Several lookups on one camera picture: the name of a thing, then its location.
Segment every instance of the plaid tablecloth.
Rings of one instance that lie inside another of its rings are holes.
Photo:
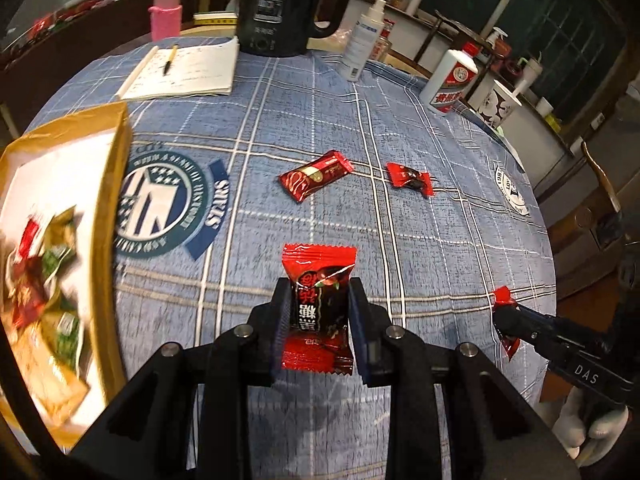
[[[149,49],[92,62],[31,128],[113,101]],[[114,273],[127,375],[165,341],[207,343],[244,322],[284,275],[283,244],[314,242],[356,246],[353,276],[395,323],[436,345],[475,342],[535,401],[545,361],[524,345],[509,363],[490,312],[501,285],[523,304],[555,312],[551,250],[526,174],[459,113],[426,110],[417,97],[424,80],[371,63],[347,83],[335,72],[338,60],[240,54],[229,96],[129,104],[134,144]],[[331,149],[355,172],[294,202],[276,176]],[[435,196],[393,188],[389,161],[428,171]],[[357,374],[284,372],[271,390],[250,393],[255,475],[382,476],[389,406],[389,390],[368,390]]]

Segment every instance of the pink bottle sleeve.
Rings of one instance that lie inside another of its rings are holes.
[[[151,13],[151,39],[153,41],[180,36],[180,24],[182,23],[181,5],[173,9],[149,7],[149,12]]]

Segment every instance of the circular emblem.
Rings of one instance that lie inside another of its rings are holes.
[[[469,77],[469,71],[463,66],[457,66],[453,69],[453,77],[456,81],[462,83]]]
[[[132,258],[152,258],[176,248],[199,226],[208,195],[204,172],[188,156],[137,156],[129,162],[120,190],[116,250]]]
[[[507,175],[502,168],[495,168],[495,183],[511,207],[523,216],[529,214],[529,209],[524,202],[524,198],[511,181],[509,175]]]

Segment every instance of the metal screw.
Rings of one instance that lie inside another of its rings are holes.
[[[165,343],[160,348],[160,353],[164,357],[173,357],[180,351],[180,345],[178,343]]]
[[[478,352],[478,347],[473,343],[462,343],[460,345],[460,353],[465,357],[475,357]]]
[[[234,328],[234,334],[236,334],[238,337],[249,337],[252,333],[254,333],[254,327],[246,323],[238,325]]]
[[[398,325],[391,325],[386,327],[385,334],[391,339],[400,339],[404,335],[404,328]]]

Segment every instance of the pink bottle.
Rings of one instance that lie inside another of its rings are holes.
[[[163,40],[180,36],[182,6],[180,0],[154,0],[151,13],[151,39]]]

